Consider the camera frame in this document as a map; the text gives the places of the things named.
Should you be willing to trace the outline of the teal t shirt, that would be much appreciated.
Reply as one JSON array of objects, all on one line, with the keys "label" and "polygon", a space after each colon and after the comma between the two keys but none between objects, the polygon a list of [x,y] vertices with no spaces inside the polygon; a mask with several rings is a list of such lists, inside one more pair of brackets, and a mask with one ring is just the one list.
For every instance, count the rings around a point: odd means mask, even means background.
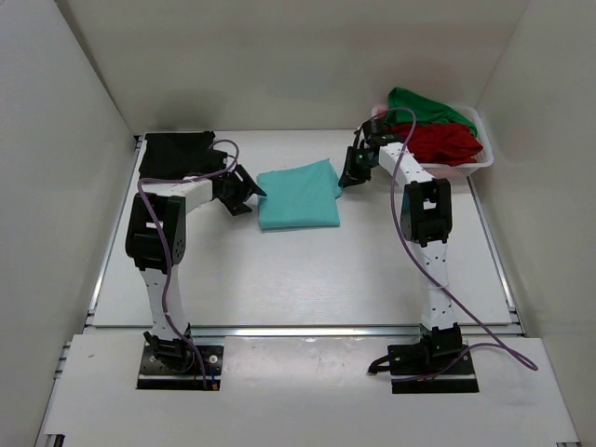
[{"label": "teal t shirt", "polygon": [[258,222],[264,231],[340,225],[336,200],[343,190],[328,159],[261,173],[257,184],[266,192],[258,199]]}]

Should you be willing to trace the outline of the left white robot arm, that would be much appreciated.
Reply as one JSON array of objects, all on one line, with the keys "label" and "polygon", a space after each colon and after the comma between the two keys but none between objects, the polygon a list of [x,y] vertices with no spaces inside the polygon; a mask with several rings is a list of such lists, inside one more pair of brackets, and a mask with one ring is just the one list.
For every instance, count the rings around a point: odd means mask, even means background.
[{"label": "left white robot arm", "polygon": [[233,216],[251,212],[252,196],[266,197],[249,173],[236,164],[180,180],[141,178],[133,198],[125,252],[139,270],[147,291],[152,330],[144,337],[154,356],[174,373],[205,361],[192,341],[183,311],[179,265],[186,251],[187,215],[213,200]]}]

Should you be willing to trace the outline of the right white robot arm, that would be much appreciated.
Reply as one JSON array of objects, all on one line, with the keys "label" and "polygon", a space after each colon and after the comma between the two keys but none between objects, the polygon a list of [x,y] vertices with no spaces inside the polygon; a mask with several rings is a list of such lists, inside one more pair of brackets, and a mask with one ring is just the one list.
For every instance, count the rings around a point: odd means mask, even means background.
[{"label": "right white robot arm", "polygon": [[407,373],[438,373],[464,349],[453,300],[446,290],[447,242],[453,228],[451,185],[422,168],[399,143],[348,147],[339,185],[369,181],[376,166],[391,174],[393,188],[401,189],[401,207],[397,209],[394,202],[390,203],[392,216],[400,242],[427,284],[423,288],[419,341],[390,348],[385,357],[370,365],[368,373],[396,373],[399,366],[404,366]]}]

